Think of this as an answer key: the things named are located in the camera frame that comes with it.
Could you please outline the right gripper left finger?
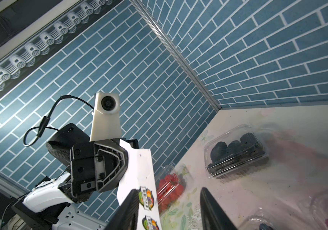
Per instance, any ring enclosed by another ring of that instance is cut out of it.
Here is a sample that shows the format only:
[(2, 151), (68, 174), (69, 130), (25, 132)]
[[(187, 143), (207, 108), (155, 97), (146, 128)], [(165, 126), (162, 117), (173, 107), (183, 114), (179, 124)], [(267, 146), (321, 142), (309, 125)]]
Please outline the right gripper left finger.
[(120, 205), (114, 217), (108, 222), (104, 230), (136, 230), (138, 225), (139, 191), (132, 189), (124, 202)]

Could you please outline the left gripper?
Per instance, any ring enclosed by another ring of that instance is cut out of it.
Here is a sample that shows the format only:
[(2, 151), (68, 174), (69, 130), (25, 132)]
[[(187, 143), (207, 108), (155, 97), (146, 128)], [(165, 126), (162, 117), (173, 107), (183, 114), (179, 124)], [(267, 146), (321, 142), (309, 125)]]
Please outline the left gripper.
[(85, 202), (93, 192), (118, 187), (128, 168), (128, 152), (120, 139), (82, 142), (70, 149), (70, 175), (58, 185), (74, 203)]

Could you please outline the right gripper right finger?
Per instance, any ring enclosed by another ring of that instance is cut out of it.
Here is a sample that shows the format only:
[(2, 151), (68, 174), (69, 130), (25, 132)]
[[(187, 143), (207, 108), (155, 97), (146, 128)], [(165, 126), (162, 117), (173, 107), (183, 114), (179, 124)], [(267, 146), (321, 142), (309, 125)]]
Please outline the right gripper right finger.
[(237, 230), (210, 191), (200, 192), (200, 210), (203, 230)]

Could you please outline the white sticker sheet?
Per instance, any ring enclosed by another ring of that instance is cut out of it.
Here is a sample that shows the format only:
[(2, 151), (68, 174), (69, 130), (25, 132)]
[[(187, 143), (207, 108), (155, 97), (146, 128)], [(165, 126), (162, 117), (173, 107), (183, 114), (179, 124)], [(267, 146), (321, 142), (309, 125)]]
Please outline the white sticker sheet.
[(120, 140), (119, 145), (128, 152), (128, 165), (119, 182), (118, 203), (122, 207), (131, 190), (138, 190), (135, 196), (135, 200), (139, 202), (137, 229), (161, 230), (151, 151), (135, 149), (124, 140)]

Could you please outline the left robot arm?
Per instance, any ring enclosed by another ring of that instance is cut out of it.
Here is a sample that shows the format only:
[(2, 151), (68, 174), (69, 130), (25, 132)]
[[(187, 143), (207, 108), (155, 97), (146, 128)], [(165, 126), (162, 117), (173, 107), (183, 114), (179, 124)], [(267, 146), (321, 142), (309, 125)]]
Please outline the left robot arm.
[(90, 141), (73, 123), (46, 143), (48, 151), (67, 168), (55, 179), (46, 177), (12, 205), (33, 230), (103, 230), (106, 223), (76, 208), (94, 192), (118, 187), (128, 166), (120, 139)]

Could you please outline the clear box of dark grapes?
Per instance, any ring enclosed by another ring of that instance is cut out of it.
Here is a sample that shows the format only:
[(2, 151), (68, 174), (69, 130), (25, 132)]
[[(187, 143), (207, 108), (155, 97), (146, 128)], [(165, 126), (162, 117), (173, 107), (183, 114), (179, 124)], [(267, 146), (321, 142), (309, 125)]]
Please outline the clear box of dark grapes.
[(247, 217), (238, 227), (239, 230), (282, 230), (282, 226), (271, 216), (255, 214)]

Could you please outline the clear box of red berries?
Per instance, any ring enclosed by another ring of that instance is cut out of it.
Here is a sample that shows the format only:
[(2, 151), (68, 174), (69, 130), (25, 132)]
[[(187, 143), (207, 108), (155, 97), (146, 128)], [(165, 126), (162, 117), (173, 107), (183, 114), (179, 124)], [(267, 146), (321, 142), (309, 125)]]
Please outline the clear box of red berries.
[(159, 214), (166, 212), (191, 186), (193, 178), (185, 164), (169, 165), (155, 175)]

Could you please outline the clear box of blackberries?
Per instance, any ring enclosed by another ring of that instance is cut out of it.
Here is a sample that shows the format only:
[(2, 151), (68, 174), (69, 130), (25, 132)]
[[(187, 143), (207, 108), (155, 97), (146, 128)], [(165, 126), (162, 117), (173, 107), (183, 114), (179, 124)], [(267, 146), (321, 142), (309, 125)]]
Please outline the clear box of blackberries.
[(204, 162), (210, 178), (229, 182), (267, 167), (269, 154), (254, 129), (242, 124), (207, 143)]

